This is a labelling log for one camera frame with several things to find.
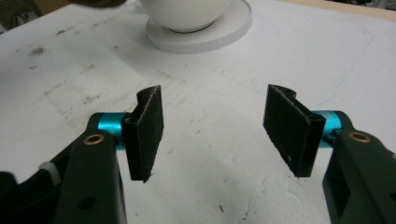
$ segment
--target white saucer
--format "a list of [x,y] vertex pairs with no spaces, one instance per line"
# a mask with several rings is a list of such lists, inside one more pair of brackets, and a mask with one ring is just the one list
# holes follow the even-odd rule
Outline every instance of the white saucer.
[[250,5],[233,0],[229,8],[203,30],[182,34],[162,27],[150,19],[148,39],[157,48],[178,54],[202,53],[232,44],[248,32],[252,24]]

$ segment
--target teal metal joint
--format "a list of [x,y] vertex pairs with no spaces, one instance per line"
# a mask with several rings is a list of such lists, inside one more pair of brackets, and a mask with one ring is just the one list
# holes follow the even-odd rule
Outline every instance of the teal metal joint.
[[340,130],[342,129],[342,124],[341,120],[338,118],[337,114],[334,111],[330,110],[317,110],[317,111],[312,111],[315,114],[321,115],[323,118],[326,119],[326,123],[324,125],[323,133],[322,133],[322,138],[319,144],[319,147],[332,147],[325,141],[327,137],[333,135],[334,130]]
[[98,123],[98,130],[107,131],[116,138],[116,150],[125,149],[121,133],[121,120],[124,116],[125,113],[104,113]]

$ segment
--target scuffed white surface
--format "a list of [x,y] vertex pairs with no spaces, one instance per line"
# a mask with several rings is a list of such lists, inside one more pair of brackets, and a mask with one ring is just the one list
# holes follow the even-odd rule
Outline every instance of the scuffed white surface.
[[147,184],[129,181],[119,153],[129,223],[330,223],[321,179],[332,151],[294,178],[262,127],[266,86],[345,111],[394,151],[396,23],[249,3],[250,31],[203,54],[152,47],[132,3],[69,6],[0,35],[0,170],[23,181],[92,113],[131,111],[139,90],[161,84],[165,129]]

